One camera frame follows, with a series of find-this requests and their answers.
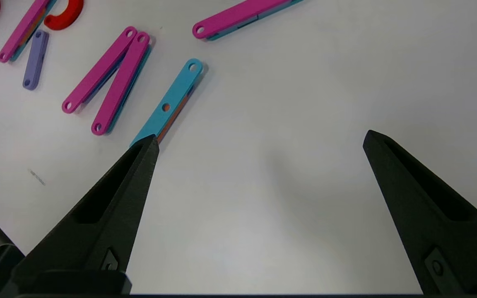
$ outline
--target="screw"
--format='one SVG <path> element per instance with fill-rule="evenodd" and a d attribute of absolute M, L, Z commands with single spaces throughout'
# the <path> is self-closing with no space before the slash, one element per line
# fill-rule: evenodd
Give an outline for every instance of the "screw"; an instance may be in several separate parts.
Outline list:
<path fill-rule="evenodd" d="M 443 275 L 443 265 L 439 261 L 434 260 L 432 262 L 432 268 L 434 269 L 435 274 L 442 276 Z"/>

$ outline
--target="purple bar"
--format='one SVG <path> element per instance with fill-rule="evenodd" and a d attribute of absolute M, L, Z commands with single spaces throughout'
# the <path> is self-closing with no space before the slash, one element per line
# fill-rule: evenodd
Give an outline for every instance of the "purple bar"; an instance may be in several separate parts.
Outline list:
<path fill-rule="evenodd" d="M 27 90 L 34 90 L 38 86 L 48 41 L 49 34 L 42 30 L 36 30 L 32 37 L 31 52 L 27 61 L 25 76 L 23 77 L 23 87 Z"/>

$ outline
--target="white table surface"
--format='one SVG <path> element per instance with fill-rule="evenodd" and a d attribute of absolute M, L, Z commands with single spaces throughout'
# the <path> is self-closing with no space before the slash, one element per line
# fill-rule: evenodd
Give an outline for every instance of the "white table surface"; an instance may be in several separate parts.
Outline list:
<path fill-rule="evenodd" d="M 238 2 L 87 0 L 49 30 L 36 90 L 21 86 L 29 47 L 0 63 L 0 227 L 28 253 L 195 57 L 208 72 L 160 146 L 132 292 L 420 293 L 361 145 L 387 134 L 477 206 L 477 0 L 305 0 L 214 42 L 192 36 Z M 31 3 L 2 0 L 0 49 Z M 97 137 L 112 80 L 78 115 L 61 102 L 129 25 L 157 41 Z"/>

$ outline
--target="small debris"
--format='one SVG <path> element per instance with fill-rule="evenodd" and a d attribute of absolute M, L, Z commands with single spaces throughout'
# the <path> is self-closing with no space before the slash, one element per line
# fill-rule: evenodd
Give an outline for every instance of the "small debris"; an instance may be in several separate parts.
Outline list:
<path fill-rule="evenodd" d="M 35 177 L 38 181 L 40 181 L 40 183 L 41 183 L 43 186 L 45 186 L 45 182 L 44 182 L 40 177 L 38 177 L 38 175 L 36 175 L 36 173 L 34 173 L 30 168 L 29 168 L 28 170 L 29 170 L 29 173 L 30 173 L 33 177 Z"/>

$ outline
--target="pink bar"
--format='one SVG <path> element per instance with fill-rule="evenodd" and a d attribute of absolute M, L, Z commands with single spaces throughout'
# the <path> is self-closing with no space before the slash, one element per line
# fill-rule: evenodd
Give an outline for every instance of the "pink bar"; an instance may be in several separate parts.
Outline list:
<path fill-rule="evenodd" d="M 0 62 L 6 63 L 10 60 L 19 43 L 25 38 L 30 26 L 42 14 L 42 9 L 47 6 L 50 0 L 35 0 L 27 13 L 23 16 L 14 32 L 10 35 L 7 42 L 0 52 Z"/>
<path fill-rule="evenodd" d="M 62 103 L 62 110 L 65 113 L 73 113 L 78 106 L 85 102 L 87 97 L 93 92 L 95 87 L 98 86 L 108 71 L 111 70 L 121 56 L 126 53 L 128 46 L 130 46 L 130 43 L 134 40 L 136 34 L 137 29 L 129 26 L 121 33 L 121 35 L 119 35 L 106 53 L 102 55 L 95 66 L 91 68 L 89 73 L 87 73 L 66 100 L 64 100 Z"/>
<path fill-rule="evenodd" d="M 139 67 L 141 59 L 150 42 L 150 36 L 145 32 L 140 32 L 128 48 L 123 63 L 119 68 L 110 90 L 106 94 L 104 101 L 91 124 L 91 132 L 95 135 L 103 135 L 108 131 L 111 121 L 117 113 L 119 105 L 123 101 L 124 95 Z"/>
<path fill-rule="evenodd" d="M 208 38 L 289 1 L 290 0 L 246 0 L 196 23 L 193 26 L 193 35 L 198 39 Z M 203 32 L 198 33 L 198 29 L 200 28 L 204 28 Z"/>

